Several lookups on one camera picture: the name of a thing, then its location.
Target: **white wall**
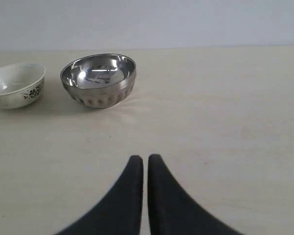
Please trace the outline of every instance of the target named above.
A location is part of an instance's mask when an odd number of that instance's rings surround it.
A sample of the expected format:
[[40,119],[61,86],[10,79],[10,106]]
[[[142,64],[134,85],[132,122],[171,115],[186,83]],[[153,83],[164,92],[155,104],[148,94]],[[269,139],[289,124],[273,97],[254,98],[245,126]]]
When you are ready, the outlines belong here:
[[0,0],[0,50],[294,44],[294,0]]

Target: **metal bowl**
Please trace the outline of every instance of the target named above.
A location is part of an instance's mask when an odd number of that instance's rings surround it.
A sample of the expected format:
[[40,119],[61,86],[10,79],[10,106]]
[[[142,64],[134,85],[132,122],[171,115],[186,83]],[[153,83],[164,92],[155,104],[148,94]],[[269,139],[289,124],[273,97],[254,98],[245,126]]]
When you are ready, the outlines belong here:
[[64,88],[75,101],[104,109],[116,105],[131,93],[136,65],[124,55],[90,55],[68,64],[60,76]]

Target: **ceramic bowl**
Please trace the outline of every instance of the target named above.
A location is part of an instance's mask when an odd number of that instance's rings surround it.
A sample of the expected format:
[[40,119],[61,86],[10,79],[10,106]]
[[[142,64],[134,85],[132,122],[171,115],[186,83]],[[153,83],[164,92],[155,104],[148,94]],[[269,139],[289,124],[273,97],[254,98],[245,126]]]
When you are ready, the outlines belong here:
[[0,109],[15,109],[36,101],[42,93],[46,69],[22,63],[0,68]]
[[97,54],[71,62],[61,71],[60,77],[75,101],[104,109],[116,105],[130,94],[136,65],[124,55]]

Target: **black rubber pad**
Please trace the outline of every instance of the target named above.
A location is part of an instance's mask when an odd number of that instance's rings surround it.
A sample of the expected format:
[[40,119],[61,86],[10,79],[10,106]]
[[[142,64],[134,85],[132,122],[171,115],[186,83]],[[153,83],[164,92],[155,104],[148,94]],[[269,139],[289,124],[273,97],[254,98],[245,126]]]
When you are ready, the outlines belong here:
[[148,213],[151,235],[240,235],[198,205],[160,155],[148,161]]
[[57,235],[138,235],[143,197],[143,161],[130,157],[122,175],[102,200]]

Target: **black floral pattern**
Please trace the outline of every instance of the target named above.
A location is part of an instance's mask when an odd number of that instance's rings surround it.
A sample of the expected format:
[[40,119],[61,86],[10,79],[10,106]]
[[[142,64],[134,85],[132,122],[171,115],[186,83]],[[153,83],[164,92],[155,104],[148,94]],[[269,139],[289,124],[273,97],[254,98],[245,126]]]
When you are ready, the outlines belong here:
[[38,96],[41,92],[43,84],[37,85],[34,89],[32,90],[27,90],[25,93],[22,93],[24,99],[29,99],[29,98],[35,98]]

